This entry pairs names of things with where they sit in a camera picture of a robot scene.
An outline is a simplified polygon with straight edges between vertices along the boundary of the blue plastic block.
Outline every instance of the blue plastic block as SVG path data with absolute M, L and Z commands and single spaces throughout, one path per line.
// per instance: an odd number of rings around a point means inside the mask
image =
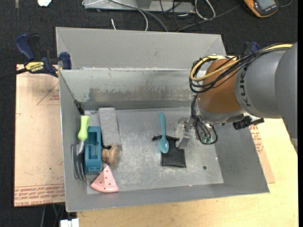
M 84 148 L 85 174 L 98 174 L 102 171 L 101 142 L 101 128 L 89 126 Z

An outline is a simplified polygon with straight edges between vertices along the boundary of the yellow-green handle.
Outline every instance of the yellow-green handle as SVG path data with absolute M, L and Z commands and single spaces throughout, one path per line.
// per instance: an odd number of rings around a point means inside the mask
M 81 116 L 80 131 L 78 134 L 79 140 L 86 140 L 88 137 L 87 129 L 89 127 L 90 117 Z

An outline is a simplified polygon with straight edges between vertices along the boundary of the yellow cable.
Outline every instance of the yellow cable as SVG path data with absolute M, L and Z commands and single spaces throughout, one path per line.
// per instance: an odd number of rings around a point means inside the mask
M 292 47 L 292 46 L 293 46 L 293 44 L 278 44 L 278 45 L 271 46 L 271 47 L 269 47 L 269 48 L 267 48 L 267 49 L 264 49 L 264 51 L 272 50 L 272 49 L 280 49 L 280 48 L 290 48 L 290 47 Z M 227 64 L 227 65 L 221 67 L 220 69 L 217 69 L 217 70 L 215 70 L 215 71 L 213 71 L 213 72 L 211 72 L 211 73 L 209 73 L 209 74 L 207 74 L 207 75 L 204 75 L 204 76 L 202 76 L 202 77 L 199 77 L 199 78 L 195 78 L 195 77 L 194 77 L 195 71 L 196 71 L 197 68 L 198 68 L 200 65 L 202 65 L 203 63 L 205 63 L 205 62 L 207 62 L 207 61 L 210 61 L 210 60 L 214 61 L 214 60 L 223 59 L 223 58 L 225 58 L 225 57 L 223 57 L 223 56 L 207 56 L 207 57 L 202 58 L 201 61 L 199 61 L 199 62 L 194 66 L 194 68 L 191 70 L 191 72 L 190 72 L 190 79 L 193 80 L 193 81 L 203 81 L 203 80 L 205 80 L 206 78 L 208 78 L 208 77 L 210 77 L 210 76 L 212 76 L 212 75 L 214 75 L 214 74 L 216 74 L 216 73 L 218 73 L 218 72 L 220 72 L 220 71 L 222 71 L 222 70 L 225 70 L 225 69 L 227 69 L 227 68 L 233 66 L 234 64 L 236 64 L 236 63 L 239 61 L 239 60 L 235 60 L 235 61 L 233 61 L 232 63 L 229 63 L 229 64 Z

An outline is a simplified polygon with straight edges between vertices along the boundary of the dark gray floor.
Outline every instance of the dark gray floor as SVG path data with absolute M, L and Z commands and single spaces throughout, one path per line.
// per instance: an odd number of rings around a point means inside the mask
M 14 40 L 22 33 L 40 34 L 41 49 L 56 56 L 54 30 L 56 26 L 93 27 L 113 29 L 110 19 L 117 29 L 144 30 L 144 18 L 137 11 L 95 11 L 85 10 L 82 0 L 52 0 L 48 8 L 41 8 L 37 0 L 0 0 L 0 63 L 2 74 L 15 70 L 15 64 L 24 63 L 25 58 L 18 52 Z M 219 0 L 214 3 L 218 15 L 242 3 L 241 0 Z M 279 0 L 285 5 L 289 0 Z M 156 14 L 171 32 L 177 31 L 172 15 Z M 163 31 L 160 24 L 149 18 L 150 31 Z M 183 27 L 189 23 L 177 19 Z M 191 27 L 183 33 L 221 34 L 228 54 L 242 52 L 245 42 L 254 41 L 260 47 L 277 42 L 296 42 L 298 40 L 298 0 L 281 8 L 268 18 L 251 16 L 243 7 L 221 16 L 213 21 Z M 0 226 L 39 226 L 43 206 L 33 208 L 13 207 L 14 185 L 14 130 L 15 130 L 15 78 L 0 81 Z M 45 226 L 52 226 L 53 207 L 46 208 Z

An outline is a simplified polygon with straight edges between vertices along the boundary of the gray foam block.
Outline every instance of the gray foam block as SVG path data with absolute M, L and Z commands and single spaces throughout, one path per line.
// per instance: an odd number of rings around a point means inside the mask
M 115 108 L 99 108 L 98 114 L 103 146 L 120 146 L 121 140 Z

